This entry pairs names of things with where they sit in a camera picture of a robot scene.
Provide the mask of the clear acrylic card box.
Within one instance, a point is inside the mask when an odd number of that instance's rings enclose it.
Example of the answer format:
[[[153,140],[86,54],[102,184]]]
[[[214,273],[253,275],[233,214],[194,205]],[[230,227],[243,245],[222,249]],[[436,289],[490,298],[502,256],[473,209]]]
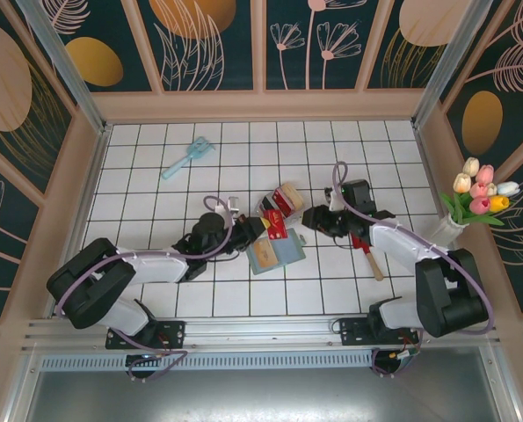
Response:
[[[290,215],[288,218],[285,218],[285,217],[284,217],[284,221],[285,221],[286,223],[294,223],[294,222],[297,222],[297,221],[301,218],[301,214],[302,214],[302,212],[304,211],[304,209],[305,209],[305,201],[304,201],[304,206],[303,206],[303,208],[302,208],[299,212],[295,212],[295,213],[293,213],[293,214]]]

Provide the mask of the beige credit card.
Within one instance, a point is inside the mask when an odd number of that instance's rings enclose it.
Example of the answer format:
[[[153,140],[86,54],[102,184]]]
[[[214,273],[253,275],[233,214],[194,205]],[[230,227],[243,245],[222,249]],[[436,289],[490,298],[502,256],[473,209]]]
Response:
[[[259,268],[266,269],[278,264],[277,256],[269,238],[259,239],[253,244],[253,255]]]

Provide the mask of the beige card stack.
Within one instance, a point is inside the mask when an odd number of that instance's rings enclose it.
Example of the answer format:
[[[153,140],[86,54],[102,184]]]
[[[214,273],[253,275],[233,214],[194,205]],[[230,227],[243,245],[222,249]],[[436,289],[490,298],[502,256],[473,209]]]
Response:
[[[291,204],[294,213],[299,212],[304,206],[304,200],[295,187],[290,183],[285,183],[280,186],[280,189]]]

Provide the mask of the red card stack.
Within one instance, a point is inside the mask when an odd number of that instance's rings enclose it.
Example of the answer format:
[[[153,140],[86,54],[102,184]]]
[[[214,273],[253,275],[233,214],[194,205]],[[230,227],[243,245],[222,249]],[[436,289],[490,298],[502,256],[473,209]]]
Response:
[[[287,197],[281,188],[277,188],[272,192],[272,201],[285,218],[288,218],[295,211],[294,203]]]

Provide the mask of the green card holder wallet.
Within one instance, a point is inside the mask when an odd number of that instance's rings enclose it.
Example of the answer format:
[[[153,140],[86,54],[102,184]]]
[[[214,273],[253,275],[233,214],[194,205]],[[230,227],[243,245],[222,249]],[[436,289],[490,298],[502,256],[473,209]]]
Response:
[[[257,260],[253,255],[253,244],[256,241],[248,247],[248,249],[246,250],[246,254],[249,260],[251,271],[254,275],[267,273],[273,269],[281,268],[283,266],[293,264],[306,258],[306,254],[303,250],[305,242],[301,240],[301,238],[296,233],[295,229],[288,229],[287,233],[288,238],[285,238],[283,240],[270,240],[278,259],[278,264],[276,266],[266,269],[259,268]]]

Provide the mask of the light blue toy rake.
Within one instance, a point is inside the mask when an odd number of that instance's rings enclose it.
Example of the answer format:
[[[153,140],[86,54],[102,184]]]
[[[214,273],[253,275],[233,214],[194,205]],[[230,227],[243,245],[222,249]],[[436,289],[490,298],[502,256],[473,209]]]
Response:
[[[214,150],[214,145],[210,143],[206,138],[202,136],[198,137],[187,147],[186,155],[184,157],[179,159],[176,163],[174,163],[161,173],[162,179],[166,180],[172,177],[186,164],[189,164],[194,159],[202,158],[210,150]]]

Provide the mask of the white ribbed vase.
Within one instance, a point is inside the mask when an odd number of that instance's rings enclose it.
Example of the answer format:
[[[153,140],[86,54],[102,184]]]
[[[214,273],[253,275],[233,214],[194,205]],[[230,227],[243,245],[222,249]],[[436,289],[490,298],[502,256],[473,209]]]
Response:
[[[465,230],[466,225],[461,225],[452,219],[451,215],[446,215],[439,222],[432,226],[427,232],[427,240],[437,246],[448,247]]]

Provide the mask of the artificial tulip bouquet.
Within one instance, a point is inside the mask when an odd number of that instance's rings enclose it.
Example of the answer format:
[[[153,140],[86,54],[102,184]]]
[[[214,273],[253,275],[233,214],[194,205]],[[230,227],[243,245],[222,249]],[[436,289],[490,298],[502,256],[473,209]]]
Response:
[[[447,208],[444,220],[455,227],[466,228],[471,223],[502,227],[497,214],[512,205],[512,197],[520,193],[516,182],[494,183],[495,169],[490,164],[469,157],[455,176],[452,195],[442,193],[440,198]]]

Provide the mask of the grey metal shelf panel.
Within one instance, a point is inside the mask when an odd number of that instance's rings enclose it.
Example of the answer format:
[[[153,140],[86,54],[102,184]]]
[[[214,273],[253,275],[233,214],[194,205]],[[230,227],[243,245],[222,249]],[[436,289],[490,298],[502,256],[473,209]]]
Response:
[[[26,422],[510,422],[483,379],[382,379],[365,368],[45,373]]]

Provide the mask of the aluminium side rail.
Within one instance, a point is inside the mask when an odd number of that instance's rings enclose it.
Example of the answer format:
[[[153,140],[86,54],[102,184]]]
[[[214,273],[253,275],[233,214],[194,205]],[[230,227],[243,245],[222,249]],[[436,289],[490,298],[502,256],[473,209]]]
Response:
[[[442,204],[442,200],[439,196],[441,193],[441,188],[438,184],[439,178],[438,176],[441,175],[447,175],[446,167],[441,165],[438,169],[435,167],[435,164],[437,163],[436,158],[431,161],[429,157],[429,153],[427,150],[427,145],[425,142],[425,138],[421,135],[421,132],[417,129],[414,130],[414,135],[416,139],[416,143],[418,145],[418,150],[420,153],[420,156],[422,158],[423,166],[425,168],[425,174],[427,176],[430,189],[432,191],[432,197],[433,202],[435,204],[435,207],[437,209],[436,213],[438,216],[438,219],[433,219],[433,222],[430,222],[426,225],[424,229],[420,231],[422,236],[427,240],[427,232],[432,228],[432,226],[436,225],[441,218],[446,216],[447,211],[445,210],[444,205]],[[447,249],[460,249],[464,248],[467,249],[470,252],[475,252],[477,250],[477,246],[479,245],[479,238],[476,238],[476,235],[482,234],[483,232],[479,230],[476,226],[468,226],[465,228],[465,230],[460,234],[460,236],[454,240],[448,247],[445,247]]]
[[[100,132],[76,129],[60,154],[45,203],[48,212],[48,240],[44,252],[47,277],[73,258],[83,246],[112,129],[110,124]]]

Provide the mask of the aluminium mounting rail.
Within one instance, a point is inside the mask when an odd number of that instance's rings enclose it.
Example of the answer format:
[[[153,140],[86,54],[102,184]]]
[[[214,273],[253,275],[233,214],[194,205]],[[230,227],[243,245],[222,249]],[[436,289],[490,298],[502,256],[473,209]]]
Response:
[[[338,349],[339,316],[191,317],[185,320],[183,348],[197,353],[319,351]],[[25,353],[101,353],[107,329],[77,330],[65,319],[28,323]]]

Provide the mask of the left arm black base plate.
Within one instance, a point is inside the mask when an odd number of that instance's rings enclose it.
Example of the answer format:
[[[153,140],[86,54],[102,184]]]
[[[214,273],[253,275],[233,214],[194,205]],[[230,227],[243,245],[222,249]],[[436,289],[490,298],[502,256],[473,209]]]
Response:
[[[136,335],[118,333],[109,329],[105,338],[106,350],[140,349],[170,351],[182,349],[185,339],[185,322],[152,321]]]

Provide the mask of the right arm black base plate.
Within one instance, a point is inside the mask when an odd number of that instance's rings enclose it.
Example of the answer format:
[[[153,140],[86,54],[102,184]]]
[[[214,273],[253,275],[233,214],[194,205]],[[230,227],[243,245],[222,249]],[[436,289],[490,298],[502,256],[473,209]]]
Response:
[[[411,346],[419,341],[417,331],[390,329],[368,317],[340,318],[338,322],[343,346]]]

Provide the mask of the aluminium corner post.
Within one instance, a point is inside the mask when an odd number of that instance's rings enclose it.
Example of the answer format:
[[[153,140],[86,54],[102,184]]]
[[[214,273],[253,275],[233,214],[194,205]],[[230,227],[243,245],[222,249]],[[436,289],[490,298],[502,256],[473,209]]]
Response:
[[[493,0],[471,0],[465,10],[411,117],[412,127],[416,132],[427,122],[441,93],[447,87],[462,57],[469,50],[469,46],[489,14],[492,3]]]
[[[88,0],[14,1],[91,126],[103,134],[105,120],[61,38],[74,35],[91,15]]]

